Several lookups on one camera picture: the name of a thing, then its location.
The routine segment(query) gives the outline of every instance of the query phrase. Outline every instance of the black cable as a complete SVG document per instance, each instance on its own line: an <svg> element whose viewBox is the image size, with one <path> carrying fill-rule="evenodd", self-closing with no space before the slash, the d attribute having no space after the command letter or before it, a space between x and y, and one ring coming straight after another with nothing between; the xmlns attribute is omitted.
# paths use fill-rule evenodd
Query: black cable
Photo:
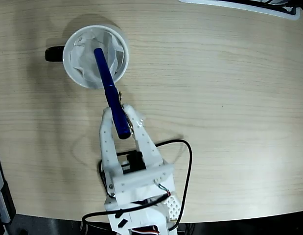
<svg viewBox="0 0 303 235"><path fill-rule="evenodd" d="M182 219L183 211L184 211L184 206L185 206L185 202L186 202L186 195L187 195L187 189L188 189L188 184L189 184L189 179L190 179L190 173L191 173L192 149L191 149L190 144L186 140L180 140L180 139L164 141L164 142L161 142L161 143L158 143L158 144L155 144L155 145L156 145L156 147L160 147L160 146L163 146L163 145L166 145L166 144L170 144L170 143L184 143L187 146L188 151L189 151L188 171L187 171L187 175L186 175L186 181L185 181L184 193L183 193L183 198L182 198L181 210L180 210L180 214L179 214L179 217L178 217L176 223L171 228L169 228L169 231L172 231L172 230L176 229L177 226L179 225L179 223L180 223L180 221ZM135 152L136 152L136 150L130 150L130 151L126 151L126 152L117 153L117 156L128 155L128 154L135 153ZM104 171L101 170L101 165L102 165L102 160L100 160L99 164L98 164L99 174L100 174L101 180L103 181L103 185L105 186L106 192L108 194L107 186L106 186L106 183L104 182L104 178L103 178ZM84 229L84 225L86 225L86 223L87 223L86 219L89 218L89 217L100 216L100 215L108 215L108 214L116 214L116 213L120 213L120 212L121 213L126 213L126 212L133 212L133 211L141 210L141 209L153 206L153 205L155 205L157 203L160 203L160 202L162 202L162 201L165 200L164 199L164 200L161 200L161 201L158 202L159 199L157 199L156 201L153 201L151 203L139 206L139 207L124 209L124 210L103 211L103 212L101 211L101 212L94 212L94 213L86 214L82 218L83 229Z"/></svg>

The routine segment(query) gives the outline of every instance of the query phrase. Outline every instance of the black object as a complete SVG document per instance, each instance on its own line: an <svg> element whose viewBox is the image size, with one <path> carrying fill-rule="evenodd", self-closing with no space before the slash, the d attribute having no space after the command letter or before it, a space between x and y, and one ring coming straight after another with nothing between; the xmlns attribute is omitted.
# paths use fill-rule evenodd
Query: black object
<svg viewBox="0 0 303 235"><path fill-rule="evenodd" d="M0 162L0 235L4 234L4 224L11 223L15 214L15 206L12 200L8 183L4 178Z"/></svg>
<svg viewBox="0 0 303 235"><path fill-rule="evenodd" d="M121 222L119 222L119 224L117 225L118 228L123 228L124 225L128 222L127 219L122 219Z"/></svg>
<svg viewBox="0 0 303 235"><path fill-rule="evenodd" d="M49 62L62 62L64 46L49 47L45 50L45 60Z"/></svg>
<svg viewBox="0 0 303 235"><path fill-rule="evenodd" d="M130 172L135 172L139 170L146 169L146 165L142 160L141 152L133 152L126 156L128 162L130 163Z"/></svg>

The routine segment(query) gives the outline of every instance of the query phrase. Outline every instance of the robotic arm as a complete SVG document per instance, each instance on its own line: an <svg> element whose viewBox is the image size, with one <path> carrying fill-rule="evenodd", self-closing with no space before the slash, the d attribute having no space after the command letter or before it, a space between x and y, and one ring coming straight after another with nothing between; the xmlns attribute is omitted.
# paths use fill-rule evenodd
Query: robotic arm
<svg viewBox="0 0 303 235"><path fill-rule="evenodd" d="M161 156L143 126L141 115L132 106L123 105L136 152L127 156L122 164L117 158L112 137L114 125L111 108L104 110L100 127L100 145L102 168L104 170L107 199L106 211L135 208L156 201L163 194L167 198L161 203L145 209L108 215L111 228L121 235L141 232L141 228L154 228L153 232L161 235L177 234L172 227L181 211L181 203L175 194L173 165Z"/></svg>
<svg viewBox="0 0 303 235"><path fill-rule="evenodd" d="M176 235L191 171L190 145L184 140L167 142L183 142L189 149L189 167L181 204L175 193L173 164L162 158L144 129L141 114L132 106L121 104L121 95L114 85L102 49L95 49L94 55L109 104L100 126L101 165L108 195L106 211L87 214L82 221L86 224L89 217L108 215L112 230L120 235ZM132 136L135 140L136 151L127 152L127 160L122 163L117 157L113 126L120 139Z"/></svg>

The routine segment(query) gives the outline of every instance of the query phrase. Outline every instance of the white cup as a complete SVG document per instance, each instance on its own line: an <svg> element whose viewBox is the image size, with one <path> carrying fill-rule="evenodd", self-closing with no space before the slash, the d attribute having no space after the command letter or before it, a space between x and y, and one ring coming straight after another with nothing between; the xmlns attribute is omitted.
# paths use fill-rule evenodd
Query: white cup
<svg viewBox="0 0 303 235"><path fill-rule="evenodd" d="M107 32L110 32L113 34L120 42L124 49L124 59L123 63L120 67L120 69L113 75L112 78L114 83L119 81L122 76L124 75L129 61L129 48L127 39L124 35L124 33L116 26L111 24L98 24L98 25L90 25L86 26L84 28L79 29L75 33L73 33L70 38L67 40L65 46L56 46L56 47L50 47L45 51L45 59L50 62L63 62L64 69L67 72L68 76L78 85L85 87L85 88L91 88L91 89L100 89L103 88L103 85L101 82L92 82L88 81L85 78L83 78L80 71L73 68L73 66L70 63L70 52L73 49L75 41L86 31L89 31L90 29L101 29L105 30Z"/></svg>

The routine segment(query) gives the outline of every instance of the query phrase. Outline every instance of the wire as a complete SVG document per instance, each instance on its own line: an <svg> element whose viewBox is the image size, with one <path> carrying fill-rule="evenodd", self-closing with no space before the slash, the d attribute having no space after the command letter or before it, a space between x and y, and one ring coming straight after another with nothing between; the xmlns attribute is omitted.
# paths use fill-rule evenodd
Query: wire
<svg viewBox="0 0 303 235"><path fill-rule="evenodd" d="M111 231L111 230L109 230L109 229L105 229L105 228L102 228L102 227L97 227L97 226L92 225L92 224L90 224L90 223L87 223L87 225L88 225L88 226L91 226L91 227L94 227L94 228L97 228L97 229L102 229L102 230L105 230L105 231Z"/></svg>
<svg viewBox="0 0 303 235"><path fill-rule="evenodd" d="M183 211L184 211L184 206L185 206L186 196L187 196L187 189L188 189L190 173L191 173L191 166L192 166L192 149L191 149L190 144L186 140L181 140L181 139L164 141L164 142L155 144L155 146L160 147L160 146L167 145L167 144L170 144L170 143L184 143L187 146L188 151L189 151L188 170L187 170L186 181L185 181L185 186L184 186L181 210L180 210L180 214L179 214L179 217L178 217L177 221L175 222L175 224L171 228L169 228L169 231L172 231L172 230L176 229L177 226L179 225L179 223L182 219ZM117 153L117 156L128 155L128 154L135 153L135 152L136 152L136 150L130 150L130 151L126 151L126 152ZM101 170L101 165L102 165L102 160L99 161L98 168L99 168L99 173L100 173L101 180L103 181L103 185L105 186L105 189L106 189L106 192L107 192L107 186L106 186L106 184L104 182L104 178L103 178L104 171ZM160 198L158 198L156 201L150 202L150 203L142 205L142 206L134 207L134 208L124 209L124 210L120 209L120 210L117 210L117 211L103 211L103 212L101 211L101 212L94 212L94 213L86 214L82 217L82 222L84 222L86 224L86 223L88 223L88 221L86 219L90 218L90 217L94 217L94 216L138 211L138 210L150 207L150 206L154 206L155 204L166 200L168 197L169 197L169 194L165 194L165 195L161 196Z"/></svg>
<svg viewBox="0 0 303 235"><path fill-rule="evenodd" d="M157 231L138 231L138 230L134 230L131 229L132 232L138 233L138 234L155 234L155 235L159 235L159 232Z"/></svg>
<svg viewBox="0 0 303 235"><path fill-rule="evenodd" d="M161 190L166 191L167 195L171 196L170 191L169 191L166 187L164 187L164 186L161 185L161 184L157 184L156 181L154 181L154 183L158 186L158 188L160 188Z"/></svg>

